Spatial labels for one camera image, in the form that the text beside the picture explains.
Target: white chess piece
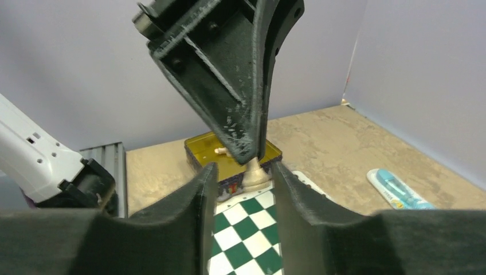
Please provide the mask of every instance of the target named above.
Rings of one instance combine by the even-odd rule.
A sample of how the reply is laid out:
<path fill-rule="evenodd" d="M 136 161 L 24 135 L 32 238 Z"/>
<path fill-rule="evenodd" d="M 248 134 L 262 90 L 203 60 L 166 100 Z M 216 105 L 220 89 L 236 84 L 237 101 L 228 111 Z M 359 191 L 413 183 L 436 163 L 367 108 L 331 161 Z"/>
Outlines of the white chess piece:
<path fill-rule="evenodd" d="M 216 154 L 231 157 L 228 149 L 216 148 L 214 149 Z M 241 183 L 245 192 L 258 191 L 270 186 L 270 176 L 261 168 L 258 163 L 258 158 L 253 158 L 246 164 L 246 171 L 243 174 L 243 182 Z"/>

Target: wooden table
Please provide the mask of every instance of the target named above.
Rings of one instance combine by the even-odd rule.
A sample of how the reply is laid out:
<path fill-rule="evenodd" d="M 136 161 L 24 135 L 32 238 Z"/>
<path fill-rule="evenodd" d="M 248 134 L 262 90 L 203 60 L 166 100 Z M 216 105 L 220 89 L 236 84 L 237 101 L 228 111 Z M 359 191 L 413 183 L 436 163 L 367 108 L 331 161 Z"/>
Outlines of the wooden table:
<path fill-rule="evenodd" d="M 393 171 L 437 207 L 486 209 L 486 192 L 344 105 L 271 120 L 268 139 L 282 150 L 289 169 L 362 214 L 390 208 L 366 179 L 373 168 Z M 127 152 L 130 214 L 193 175 L 183 140 Z"/>

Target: black plastic part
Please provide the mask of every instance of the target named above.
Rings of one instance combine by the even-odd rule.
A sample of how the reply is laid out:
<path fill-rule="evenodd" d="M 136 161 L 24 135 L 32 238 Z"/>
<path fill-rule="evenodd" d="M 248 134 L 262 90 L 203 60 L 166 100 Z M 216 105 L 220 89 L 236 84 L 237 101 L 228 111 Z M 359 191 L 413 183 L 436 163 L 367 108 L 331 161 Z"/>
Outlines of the black plastic part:
<path fill-rule="evenodd" d="M 272 164 L 285 275 L 486 274 L 486 211 L 386 210 L 370 217 Z"/>
<path fill-rule="evenodd" d="M 94 209 L 0 212 L 0 274 L 207 274 L 217 168 L 128 219 Z"/>
<path fill-rule="evenodd" d="M 115 179 L 94 159 L 83 159 L 84 168 L 72 182 L 63 181 L 58 195 L 37 203 L 39 208 L 98 208 L 117 216 Z"/>
<path fill-rule="evenodd" d="M 134 24 L 169 82 L 239 164 L 262 159 L 275 56 L 303 14 L 303 0 L 139 6 Z"/>

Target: gray wall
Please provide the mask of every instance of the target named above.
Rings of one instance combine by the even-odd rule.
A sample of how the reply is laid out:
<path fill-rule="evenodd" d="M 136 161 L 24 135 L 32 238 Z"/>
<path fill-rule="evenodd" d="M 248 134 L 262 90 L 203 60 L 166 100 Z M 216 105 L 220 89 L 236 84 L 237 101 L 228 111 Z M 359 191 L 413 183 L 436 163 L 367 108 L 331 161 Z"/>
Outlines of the gray wall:
<path fill-rule="evenodd" d="M 305 4 L 277 60 L 271 118 L 342 99 L 366 1 Z M 149 58 L 131 23 L 137 12 L 135 0 L 0 1 L 1 93 L 75 150 L 203 133 Z"/>
<path fill-rule="evenodd" d="M 485 14 L 483 0 L 369 0 L 345 94 L 358 112 L 482 188 Z"/>

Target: green square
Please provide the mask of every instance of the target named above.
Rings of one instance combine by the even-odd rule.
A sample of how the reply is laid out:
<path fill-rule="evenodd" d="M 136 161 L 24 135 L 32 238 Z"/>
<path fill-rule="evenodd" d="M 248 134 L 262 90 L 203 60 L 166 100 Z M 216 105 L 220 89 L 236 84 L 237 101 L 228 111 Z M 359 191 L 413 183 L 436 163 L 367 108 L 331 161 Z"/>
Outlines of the green square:
<path fill-rule="evenodd" d="M 270 216 L 272 216 L 272 218 L 278 222 L 277 220 L 277 207 L 275 205 L 272 205 L 270 206 L 269 208 L 266 209 L 266 211 L 268 212 L 268 214 L 270 214 Z"/>
<path fill-rule="evenodd" d="M 233 225 L 233 228 L 242 240 L 246 240 L 258 232 L 258 227 L 250 217 L 246 217 L 243 221 Z"/>
<path fill-rule="evenodd" d="M 248 215 L 260 212 L 263 210 L 262 205 L 256 199 L 249 199 L 247 201 L 240 202 L 240 205 L 245 209 Z"/>
<path fill-rule="evenodd" d="M 225 254 L 233 269 L 237 269 L 253 259 L 252 255 L 242 242 L 226 250 Z"/>
<path fill-rule="evenodd" d="M 213 251 L 211 253 L 211 257 L 214 257 L 217 254 L 220 254 L 221 252 L 222 252 L 222 250 L 221 250 L 220 245 L 218 244 L 218 242 L 215 239 L 213 239 Z"/>
<path fill-rule="evenodd" d="M 271 247 L 262 255 L 255 259 L 258 262 L 260 268 L 266 272 L 266 274 L 274 274 L 282 269 L 282 259 L 277 254 L 275 249 Z"/>
<path fill-rule="evenodd" d="M 277 224 L 274 223 L 261 230 L 266 239 L 272 244 L 276 245 L 279 242 L 279 234 L 277 232 Z"/>
<path fill-rule="evenodd" d="M 228 220 L 223 215 L 223 213 L 219 213 L 216 216 L 214 216 L 214 232 L 213 232 L 214 234 L 228 227 L 231 227 L 231 225 L 229 224 Z"/>

